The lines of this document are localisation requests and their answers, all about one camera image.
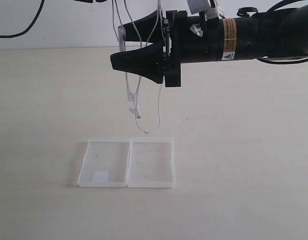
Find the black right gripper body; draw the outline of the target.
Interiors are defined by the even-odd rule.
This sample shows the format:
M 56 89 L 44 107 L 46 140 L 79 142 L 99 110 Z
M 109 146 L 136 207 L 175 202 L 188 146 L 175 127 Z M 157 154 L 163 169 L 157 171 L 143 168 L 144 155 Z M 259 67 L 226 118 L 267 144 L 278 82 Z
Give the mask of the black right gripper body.
M 170 55 L 164 72 L 165 86 L 181 86 L 181 64 L 217 62 L 223 47 L 223 21 L 207 19 L 206 13 L 188 16 L 187 11 L 166 12 L 170 37 Z

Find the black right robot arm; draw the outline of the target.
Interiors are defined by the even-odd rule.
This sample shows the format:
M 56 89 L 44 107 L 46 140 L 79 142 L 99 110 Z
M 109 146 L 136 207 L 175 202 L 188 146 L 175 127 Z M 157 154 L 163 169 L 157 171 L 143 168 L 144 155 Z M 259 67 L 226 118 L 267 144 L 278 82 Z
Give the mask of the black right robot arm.
M 308 4 L 290 7 L 280 1 L 265 12 L 242 7 L 236 18 L 189 16 L 185 10 L 157 12 L 121 28 L 127 42 L 149 46 L 111 55 L 112 68 L 168 88 L 181 86 L 181 65 L 258 60 L 288 65 L 308 62 Z

